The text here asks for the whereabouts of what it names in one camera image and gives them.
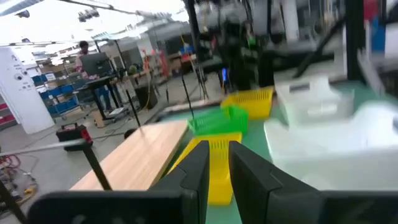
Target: green table surface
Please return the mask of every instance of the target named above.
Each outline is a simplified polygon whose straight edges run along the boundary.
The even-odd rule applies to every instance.
[[[334,85],[336,89],[343,93],[351,93],[354,91],[354,110],[356,111],[361,104],[366,101],[371,100],[382,100],[382,101],[389,101],[391,103],[397,103],[397,100],[392,96],[377,96],[375,92],[370,90],[368,87],[365,87],[360,82],[346,82]],[[218,107],[206,108],[206,109],[199,109],[194,110],[194,115],[199,116],[203,113],[208,113],[211,110],[216,110]],[[171,121],[171,120],[178,120],[178,119],[190,119],[191,113],[178,113],[178,114],[171,114],[170,116],[165,117],[162,121]],[[284,124],[286,121],[282,116],[282,112],[277,106],[277,104],[272,105],[271,109],[271,118],[277,118],[281,120]],[[267,140],[266,135],[264,133],[264,119],[262,120],[253,120],[249,121],[248,124],[248,133],[243,136],[242,144],[246,147],[254,151],[255,153],[259,154],[261,157],[271,160],[269,155],[269,150],[267,147]],[[169,164],[167,170],[171,168],[175,160],[178,158],[180,153],[184,150],[185,146],[193,137],[193,133],[189,131],[183,138],[182,143],[179,145],[178,150],[174,158],[172,159],[171,163]],[[229,206],[224,207],[217,207],[217,206],[208,206],[207,209],[207,216],[206,216],[206,223],[209,224],[219,224],[219,223],[229,223],[229,224],[238,224],[242,223],[238,207],[236,205],[235,198]]]

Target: monitor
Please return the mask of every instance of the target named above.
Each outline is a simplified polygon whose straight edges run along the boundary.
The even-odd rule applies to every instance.
[[[88,54],[80,56],[83,70],[87,75],[98,75],[100,77],[113,73],[111,61],[105,53]]]

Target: wooden board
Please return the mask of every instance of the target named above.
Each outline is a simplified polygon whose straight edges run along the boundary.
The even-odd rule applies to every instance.
[[[143,126],[104,160],[101,167],[113,190],[147,190],[164,173],[187,131],[186,121]],[[102,190],[91,170],[71,190]]]

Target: yellow basket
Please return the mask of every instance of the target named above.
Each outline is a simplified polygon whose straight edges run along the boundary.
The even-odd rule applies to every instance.
[[[268,118],[271,112],[273,92],[272,87],[266,87],[233,93],[222,102],[221,107],[236,105],[249,113],[249,119]]]
[[[217,134],[211,136],[200,136],[193,138],[178,157],[174,167],[187,156],[200,141],[209,141],[210,146],[210,183],[209,183],[209,205],[229,205],[232,201],[232,185],[229,176],[228,151],[230,141],[242,141],[241,133]]]

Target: green basket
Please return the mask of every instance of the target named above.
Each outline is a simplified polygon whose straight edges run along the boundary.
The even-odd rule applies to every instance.
[[[223,133],[242,133],[248,131],[248,112],[238,106],[203,114],[189,121],[189,128],[197,136]]]

